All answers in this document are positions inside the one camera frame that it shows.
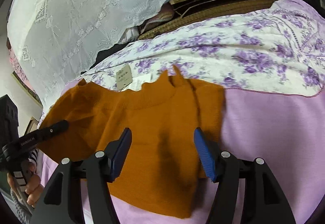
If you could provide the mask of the person left hand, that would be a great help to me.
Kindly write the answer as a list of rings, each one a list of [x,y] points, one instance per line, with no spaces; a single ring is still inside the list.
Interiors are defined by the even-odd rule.
[[[41,197],[43,192],[43,185],[41,184],[41,178],[35,173],[36,166],[33,162],[29,161],[29,171],[31,172],[32,176],[30,177],[25,192],[28,194],[26,199],[27,204],[35,208],[37,201]],[[11,188],[11,190],[15,193],[16,197],[20,199],[20,195],[16,189],[14,178],[10,173],[7,173],[7,182]]]

